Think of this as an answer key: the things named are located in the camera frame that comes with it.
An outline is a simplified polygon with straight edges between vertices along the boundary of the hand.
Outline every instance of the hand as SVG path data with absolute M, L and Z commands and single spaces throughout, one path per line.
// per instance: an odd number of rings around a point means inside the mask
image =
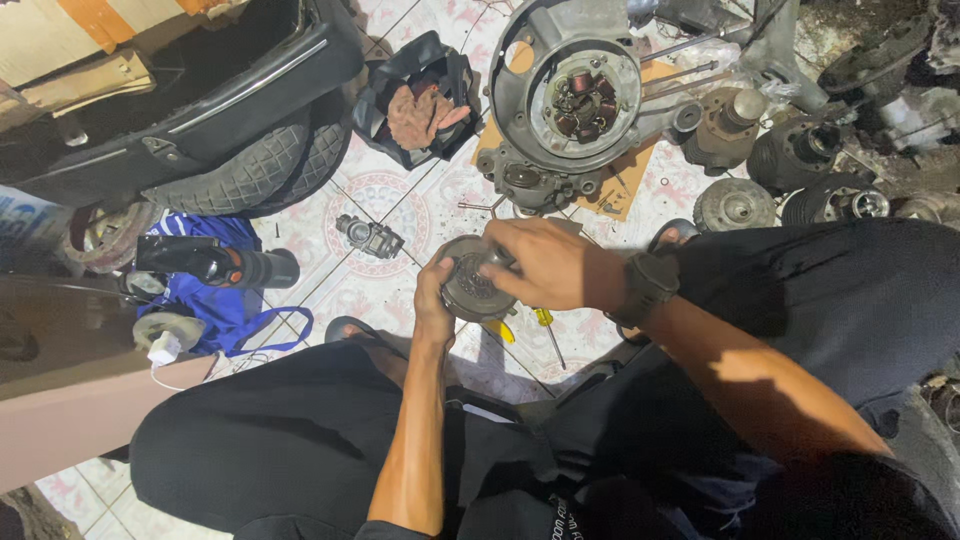
M 519 272 L 484 264 L 480 274 L 527 306 L 610 312 L 623 303 L 625 261 L 549 220 L 494 219 L 487 224 L 484 239 L 506 248 L 516 258 Z
M 437 261 L 437 254 L 417 274 L 417 292 L 414 293 L 414 312 L 417 322 L 414 324 L 414 340 L 426 345 L 440 345 L 447 351 L 453 347 L 453 315 L 446 310 L 440 298 L 440 286 L 453 270 L 450 257 Z

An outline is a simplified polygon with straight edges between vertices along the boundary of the blue bag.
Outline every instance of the blue bag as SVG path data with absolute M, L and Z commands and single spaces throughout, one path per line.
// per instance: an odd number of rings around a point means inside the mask
M 179 212 L 164 212 L 163 217 L 146 234 L 171 236 L 213 236 L 223 247 L 238 250 L 260 249 L 249 219 L 239 217 L 200 216 Z M 253 289 L 233 289 L 204 285 L 186 274 L 169 274 L 167 290 L 154 298 L 154 304 L 165 311 L 196 317 L 206 322 L 200 342 L 191 353 L 210 355 L 224 351 L 227 356 L 239 356 L 253 351 L 289 351 L 306 339 L 313 330 L 313 313 L 306 307 L 275 307 L 266 311 L 263 298 Z M 156 306 L 141 307 L 137 316 L 156 310 Z M 306 317 L 306 325 L 296 341 L 253 350 L 241 350 L 247 339 L 269 324 L 280 313 L 296 312 Z

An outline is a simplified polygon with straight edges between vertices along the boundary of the black bag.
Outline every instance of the black bag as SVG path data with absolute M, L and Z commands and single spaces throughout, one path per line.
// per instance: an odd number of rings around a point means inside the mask
M 369 61 L 370 77 L 357 94 L 353 108 L 353 130 L 373 149 L 379 150 L 413 170 L 433 157 L 450 160 L 457 150 L 473 135 L 480 114 L 469 102 L 473 86 L 473 71 L 466 55 L 440 43 L 440 36 L 431 30 L 404 45 L 386 61 Z M 470 114 L 456 124 L 437 131 L 437 136 L 426 148 L 408 152 L 396 143 L 387 128 L 387 110 L 396 89 L 429 79 L 439 92 L 453 102 L 454 107 L 470 106 Z

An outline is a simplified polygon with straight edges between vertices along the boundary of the screwdriver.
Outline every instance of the screwdriver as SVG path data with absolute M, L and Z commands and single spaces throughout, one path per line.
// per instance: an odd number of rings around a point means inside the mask
M 566 371 L 564 355 L 560 354 L 560 347 L 557 345 L 557 338 L 554 337 L 553 330 L 550 328 L 550 323 L 553 322 L 553 315 L 551 315 L 550 311 L 544 309 L 543 307 L 534 307 L 534 313 L 537 314 L 537 322 L 539 322 L 542 327 L 546 327 L 547 333 L 550 334 L 550 342 L 553 343 L 553 350 L 557 352 L 557 358 L 560 359 L 560 367 L 564 368 L 564 371 Z

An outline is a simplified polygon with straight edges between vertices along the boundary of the black watch strap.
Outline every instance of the black watch strap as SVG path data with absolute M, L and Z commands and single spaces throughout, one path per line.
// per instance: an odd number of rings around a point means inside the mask
M 627 296 L 623 306 L 607 317 L 623 328 L 636 328 L 650 315 L 654 306 L 673 298 L 680 280 L 673 266 L 648 253 L 627 259 L 623 267 Z

